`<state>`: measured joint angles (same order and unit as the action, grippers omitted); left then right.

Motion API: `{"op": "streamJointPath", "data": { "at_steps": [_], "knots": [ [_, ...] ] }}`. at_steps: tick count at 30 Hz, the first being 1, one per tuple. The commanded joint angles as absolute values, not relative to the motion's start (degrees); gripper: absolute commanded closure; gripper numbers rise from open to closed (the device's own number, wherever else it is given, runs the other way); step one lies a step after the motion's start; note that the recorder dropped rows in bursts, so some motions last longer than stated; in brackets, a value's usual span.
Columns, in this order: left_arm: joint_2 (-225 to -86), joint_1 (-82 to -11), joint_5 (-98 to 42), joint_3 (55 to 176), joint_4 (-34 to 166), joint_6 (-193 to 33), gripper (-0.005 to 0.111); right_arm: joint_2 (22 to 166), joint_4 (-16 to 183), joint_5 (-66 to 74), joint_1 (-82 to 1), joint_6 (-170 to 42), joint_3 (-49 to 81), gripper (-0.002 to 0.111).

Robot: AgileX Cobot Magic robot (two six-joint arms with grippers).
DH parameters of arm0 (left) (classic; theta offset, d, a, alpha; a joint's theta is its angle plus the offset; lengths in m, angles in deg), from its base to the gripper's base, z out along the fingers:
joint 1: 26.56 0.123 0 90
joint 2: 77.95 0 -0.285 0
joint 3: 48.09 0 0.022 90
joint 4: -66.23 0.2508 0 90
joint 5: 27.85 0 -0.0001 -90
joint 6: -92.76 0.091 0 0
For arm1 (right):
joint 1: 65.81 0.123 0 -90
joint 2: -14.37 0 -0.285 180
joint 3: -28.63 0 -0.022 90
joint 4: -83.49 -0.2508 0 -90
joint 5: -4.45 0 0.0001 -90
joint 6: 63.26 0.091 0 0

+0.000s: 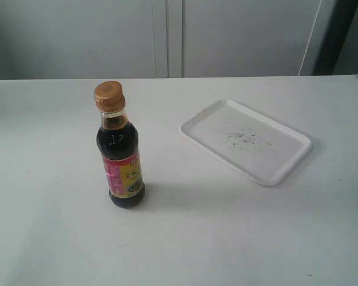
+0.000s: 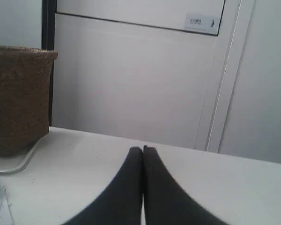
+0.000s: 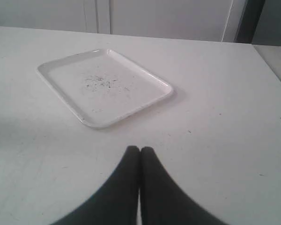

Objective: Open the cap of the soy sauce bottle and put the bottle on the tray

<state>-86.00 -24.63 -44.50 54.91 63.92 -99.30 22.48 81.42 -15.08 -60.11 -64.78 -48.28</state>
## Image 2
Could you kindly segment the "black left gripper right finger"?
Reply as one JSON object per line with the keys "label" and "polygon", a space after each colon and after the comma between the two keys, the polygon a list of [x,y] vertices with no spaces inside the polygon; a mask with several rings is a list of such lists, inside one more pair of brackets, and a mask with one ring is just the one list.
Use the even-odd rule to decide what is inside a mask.
{"label": "black left gripper right finger", "polygon": [[147,225],[225,225],[193,200],[170,175],[157,150],[143,147],[143,197]]}

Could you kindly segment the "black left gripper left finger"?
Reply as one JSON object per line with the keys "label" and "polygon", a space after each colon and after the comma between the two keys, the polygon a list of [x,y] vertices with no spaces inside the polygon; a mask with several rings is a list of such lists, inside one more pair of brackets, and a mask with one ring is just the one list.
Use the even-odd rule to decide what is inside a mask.
{"label": "black left gripper left finger", "polygon": [[131,147],[106,189],[68,225],[140,225],[143,195],[143,153]]}

